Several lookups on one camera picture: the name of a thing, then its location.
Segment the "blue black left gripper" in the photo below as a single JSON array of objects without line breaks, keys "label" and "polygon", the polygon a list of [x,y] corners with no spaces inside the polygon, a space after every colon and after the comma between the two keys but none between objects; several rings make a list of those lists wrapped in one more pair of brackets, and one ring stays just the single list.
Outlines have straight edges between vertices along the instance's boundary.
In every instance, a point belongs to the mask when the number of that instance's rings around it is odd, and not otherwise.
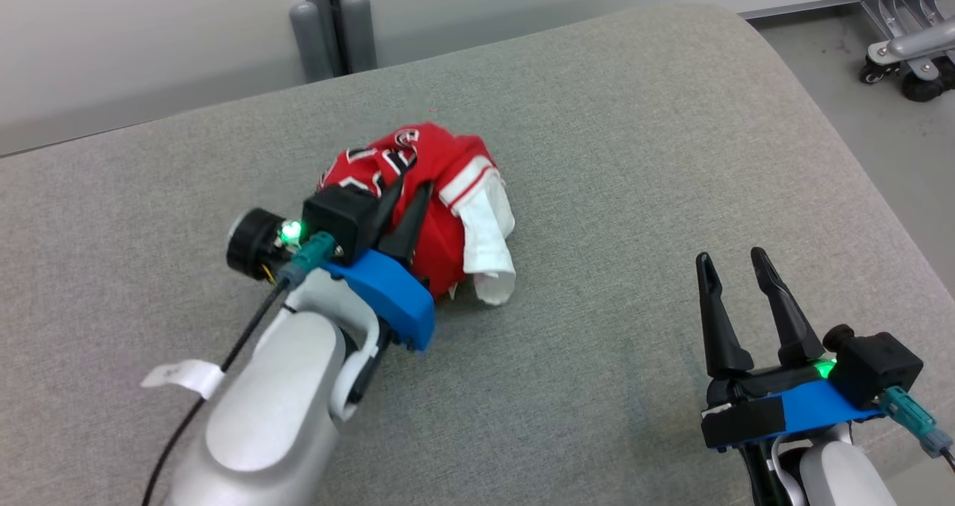
[{"label": "blue black left gripper", "polygon": [[[284,293],[289,312],[310,310],[344,322],[347,313],[372,315],[380,338],[424,351],[432,343],[436,312],[426,286],[410,271],[421,228],[425,223],[433,183],[423,183],[403,200],[404,176],[386,186],[372,217],[371,248],[351,265],[338,262],[342,253],[306,275],[306,281]],[[228,267],[255,281],[272,282],[284,259],[272,253],[303,251],[301,218],[287,219],[272,211],[246,211],[230,228],[226,245]]]}]

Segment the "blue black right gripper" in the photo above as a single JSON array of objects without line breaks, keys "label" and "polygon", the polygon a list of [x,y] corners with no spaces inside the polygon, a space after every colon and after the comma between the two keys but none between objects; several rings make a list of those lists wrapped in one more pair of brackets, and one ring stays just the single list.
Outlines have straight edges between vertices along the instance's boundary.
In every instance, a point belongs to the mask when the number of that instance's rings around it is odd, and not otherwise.
[{"label": "blue black right gripper", "polygon": [[697,255],[706,367],[714,379],[707,388],[707,408],[701,414],[707,448],[725,451],[882,417],[878,410],[857,410],[833,387],[824,377],[832,364],[808,364],[824,356],[824,346],[764,248],[751,248],[751,264],[773,313],[779,363],[802,367],[745,374],[754,369],[753,357],[738,343],[712,258],[707,253]]}]

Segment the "red white basketball jersey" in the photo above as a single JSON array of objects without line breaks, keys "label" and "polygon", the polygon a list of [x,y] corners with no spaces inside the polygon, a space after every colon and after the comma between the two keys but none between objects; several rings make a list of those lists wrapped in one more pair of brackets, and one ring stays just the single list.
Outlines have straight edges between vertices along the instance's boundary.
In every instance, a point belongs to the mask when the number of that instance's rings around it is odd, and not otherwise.
[{"label": "red white basketball jersey", "polygon": [[484,141],[432,122],[397,128],[365,148],[336,156],[318,189],[341,186],[380,197],[402,181],[391,216],[395,228],[417,187],[431,185],[410,270],[430,294],[453,295],[465,278],[484,303],[502,305],[515,291],[516,269],[507,238],[516,226],[504,179]]}]

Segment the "grey cylinder bumper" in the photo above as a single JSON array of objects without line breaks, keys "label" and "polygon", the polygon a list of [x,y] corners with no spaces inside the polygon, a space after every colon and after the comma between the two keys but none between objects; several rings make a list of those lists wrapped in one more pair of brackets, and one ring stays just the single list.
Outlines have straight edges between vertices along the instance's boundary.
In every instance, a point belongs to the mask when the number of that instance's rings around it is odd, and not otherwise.
[{"label": "grey cylinder bumper", "polygon": [[345,53],[351,73],[378,67],[371,0],[340,0]]},{"label": "grey cylinder bumper", "polygon": [[318,82],[334,77],[334,65],[319,9],[314,3],[303,1],[289,11],[289,20],[298,46],[301,67],[306,82]]}]

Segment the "grey partition post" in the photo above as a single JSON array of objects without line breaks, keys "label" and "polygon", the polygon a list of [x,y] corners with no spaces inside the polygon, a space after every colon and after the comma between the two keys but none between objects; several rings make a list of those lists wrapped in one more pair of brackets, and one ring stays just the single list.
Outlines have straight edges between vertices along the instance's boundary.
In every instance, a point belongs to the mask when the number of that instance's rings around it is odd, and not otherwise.
[{"label": "grey partition post", "polygon": [[306,0],[317,7],[322,43],[334,77],[351,74],[341,24],[340,0]]}]

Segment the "grey metal wheeled frame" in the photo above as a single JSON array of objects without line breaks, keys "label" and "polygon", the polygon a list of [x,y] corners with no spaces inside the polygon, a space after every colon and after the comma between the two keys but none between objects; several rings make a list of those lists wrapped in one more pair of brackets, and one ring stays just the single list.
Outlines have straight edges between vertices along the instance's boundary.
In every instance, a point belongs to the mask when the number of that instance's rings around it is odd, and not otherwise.
[{"label": "grey metal wheeled frame", "polygon": [[945,92],[955,92],[955,16],[946,19],[936,0],[860,0],[860,5],[881,34],[864,63],[891,67],[886,78],[909,72],[925,81],[941,77]]}]

